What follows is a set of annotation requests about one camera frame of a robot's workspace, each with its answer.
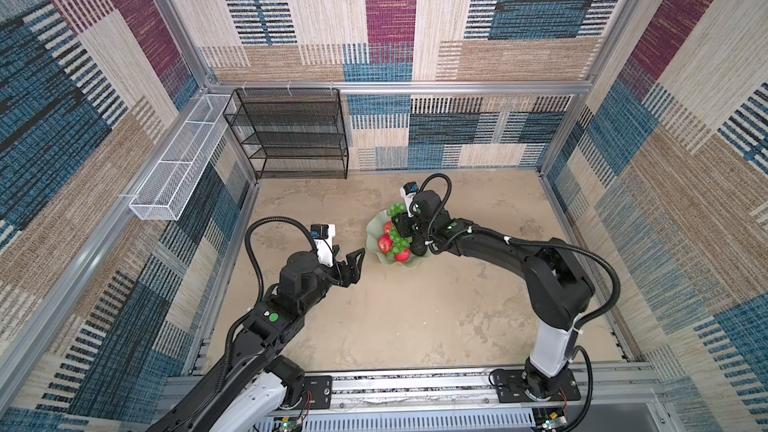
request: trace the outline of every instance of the white wire basket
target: white wire basket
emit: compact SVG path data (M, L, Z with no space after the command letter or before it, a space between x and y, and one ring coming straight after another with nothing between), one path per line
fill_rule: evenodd
M136 216L141 220L179 219L226 130L227 108L234 109L228 95L206 94L198 101L130 201Z

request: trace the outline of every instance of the patterned wall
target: patterned wall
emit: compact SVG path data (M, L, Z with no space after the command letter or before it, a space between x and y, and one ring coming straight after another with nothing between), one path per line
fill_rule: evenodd
M176 222L134 218L0 430L143 430L181 375L248 190L222 139Z
M642 0L548 178L688 430L768 430L768 0Z
M350 169L536 167L571 96L342 96Z
M620 0L173 1L213 75L243 82L580 80ZM549 96L343 101L350 168L364 170L536 166L567 106Z
M152 0L2 0L0 353L196 89Z
M2 0L0 354L197 89L152 0ZM236 145L188 212L134 219L0 430L139 430L181 372L240 213Z

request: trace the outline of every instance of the green glass bowl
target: green glass bowl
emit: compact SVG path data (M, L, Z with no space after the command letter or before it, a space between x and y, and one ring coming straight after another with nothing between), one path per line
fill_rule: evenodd
M384 265L400 264L406 268L414 268L424 258L430 257L432 253L427 249L427 254L419 257L411 254L411 256L405 262L398 262L393 258L389 258L379 249L379 238L384 235L384 224L392 220L387 214L386 210L380 211L366 226L366 249L368 252L373 252L379 258L379 262Z

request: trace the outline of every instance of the aluminum rail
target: aluminum rail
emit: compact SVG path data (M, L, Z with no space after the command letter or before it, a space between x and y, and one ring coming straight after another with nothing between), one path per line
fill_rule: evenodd
M519 80L508 82L222 82L211 84L210 93L232 93L235 89L338 89L347 95L355 94L580 94L591 90L587 80Z

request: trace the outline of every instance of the mounting plate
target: mounting plate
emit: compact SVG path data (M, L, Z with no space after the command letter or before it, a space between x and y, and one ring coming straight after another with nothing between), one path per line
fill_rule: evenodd
M503 386L496 387L496 395L498 396L499 402L502 404L517 404L521 402L544 404L544 402L537 402L536 400L531 399L525 393L527 386L525 380L521 377L523 371L523 369L496 369L491 372L491 382L494 384L504 384ZM568 370L561 380L560 388L565 394L565 398L568 400L581 400L581 393L578 391L578 386L571 384L576 384L576 381L574 380L573 372ZM559 396L553 396L551 400L553 402L561 401Z

